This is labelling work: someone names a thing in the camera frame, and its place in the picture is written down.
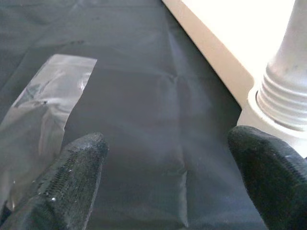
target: transparent plastic film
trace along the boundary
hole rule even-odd
[[[53,55],[0,124],[0,211],[13,210],[23,190],[60,153],[64,127],[97,60]]]

